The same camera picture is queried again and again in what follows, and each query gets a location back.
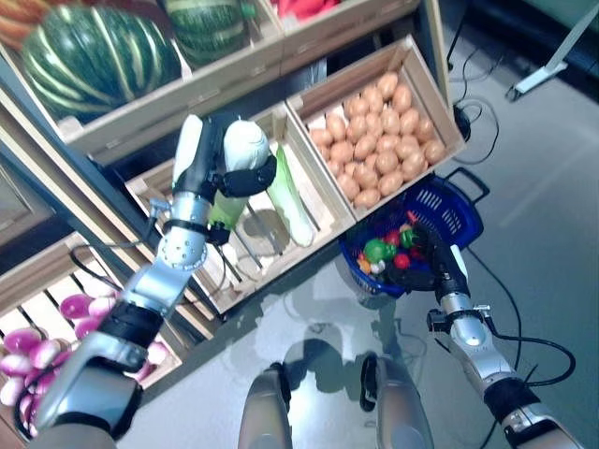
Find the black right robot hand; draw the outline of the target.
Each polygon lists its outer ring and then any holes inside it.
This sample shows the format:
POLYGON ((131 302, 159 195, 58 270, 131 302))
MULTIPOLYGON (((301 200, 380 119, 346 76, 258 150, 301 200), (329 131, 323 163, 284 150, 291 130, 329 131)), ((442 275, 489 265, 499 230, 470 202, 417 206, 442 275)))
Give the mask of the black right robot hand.
POLYGON ((470 295, 468 281, 460 269, 451 247, 434 229, 423 224, 413 225, 412 243, 425 257, 427 270, 385 268, 389 283, 406 292, 433 292, 438 301, 449 294, 470 295))

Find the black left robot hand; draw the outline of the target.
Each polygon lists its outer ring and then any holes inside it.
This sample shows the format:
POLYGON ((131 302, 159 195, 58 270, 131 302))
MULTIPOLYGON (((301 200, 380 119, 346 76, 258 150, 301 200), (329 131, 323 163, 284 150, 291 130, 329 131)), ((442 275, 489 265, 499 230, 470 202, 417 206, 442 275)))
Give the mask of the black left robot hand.
POLYGON ((247 197, 271 186, 276 157, 262 128, 231 114, 186 117, 175 153, 174 195, 190 193, 212 203, 217 194, 247 197))

